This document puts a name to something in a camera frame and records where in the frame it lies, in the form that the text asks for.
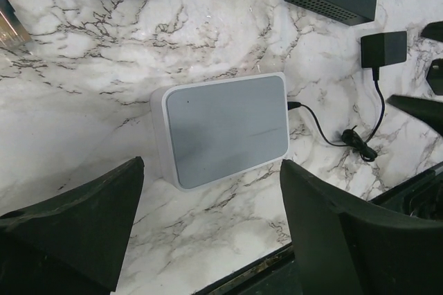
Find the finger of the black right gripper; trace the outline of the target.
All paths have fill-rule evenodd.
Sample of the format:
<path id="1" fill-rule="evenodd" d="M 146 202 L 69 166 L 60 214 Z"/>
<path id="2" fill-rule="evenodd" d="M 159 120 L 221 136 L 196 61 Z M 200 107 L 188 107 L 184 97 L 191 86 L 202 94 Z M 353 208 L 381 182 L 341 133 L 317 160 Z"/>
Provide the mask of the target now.
<path id="1" fill-rule="evenodd" d="M 443 135 L 442 102 L 410 96 L 392 95 L 387 99 L 387 103 L 425 123 L 439 136 Z"/>
<path id="2" fill-rule="evenodd" d="M 428 24 L 421 32 L 421 37 L 433 41 L 442 42 L 443 21 L 436 21 Z M 426 81 L 435 95 L 443 94 L 442 86 L 442 58 L 431 62 L 426 75 Z"/>

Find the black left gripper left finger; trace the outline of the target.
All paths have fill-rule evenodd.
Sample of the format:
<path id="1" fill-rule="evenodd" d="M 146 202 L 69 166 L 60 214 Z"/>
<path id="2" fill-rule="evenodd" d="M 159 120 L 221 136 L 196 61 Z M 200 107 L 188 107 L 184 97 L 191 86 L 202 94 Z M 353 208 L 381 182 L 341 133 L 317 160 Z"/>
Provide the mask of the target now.
<path id="1" fill-rule="evenodd" d="M 1 216 L 2 294 L 116 291 L 144 182 L 140 157 Z"/>

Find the black power adapter with cable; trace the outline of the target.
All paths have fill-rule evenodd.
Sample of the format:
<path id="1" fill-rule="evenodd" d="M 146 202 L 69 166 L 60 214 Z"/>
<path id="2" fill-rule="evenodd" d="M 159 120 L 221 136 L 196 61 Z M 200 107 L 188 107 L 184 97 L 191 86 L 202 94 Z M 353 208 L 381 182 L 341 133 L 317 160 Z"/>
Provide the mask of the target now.
<path id="1" fill-rule="evenodd" d="M 351 128 L 343 131 L 340 143 L 333 143 L 325 136 L 317 116 L 310 107 L 301 102 L 289 101 L 287 109 L 306 109 L 314 119 L 318 132 L 326 144 L 336 148 L 350 148 L 357 152 L 363 161 L 372 163 L 378 157 L 378 154 L 368 146 L 368 143 L 374 138 L 381 126 L 386 111 L 386 102 L 379 86 L 380 68 L 406 61 L 407 32 L 404 30 L 363 36 L 360 42 L 360 49 L 361 67 L 371 70 L 374 87 L 381 101 L 380 116 L 369 137 L 363 139 L 355 132 L 354 128 Z"/>

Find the white grey small switch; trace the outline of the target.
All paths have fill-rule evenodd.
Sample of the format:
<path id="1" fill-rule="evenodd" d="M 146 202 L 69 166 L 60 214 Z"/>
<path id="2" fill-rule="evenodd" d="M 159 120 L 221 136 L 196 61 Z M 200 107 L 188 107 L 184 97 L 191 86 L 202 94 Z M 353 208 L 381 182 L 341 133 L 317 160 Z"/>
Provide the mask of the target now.
<path id="1" fill-rule="evenodd" d="M 273 163 L 289 150 L 282 72 L 161 87 L 150 107 L 162 177 L 182 191 Z"/>

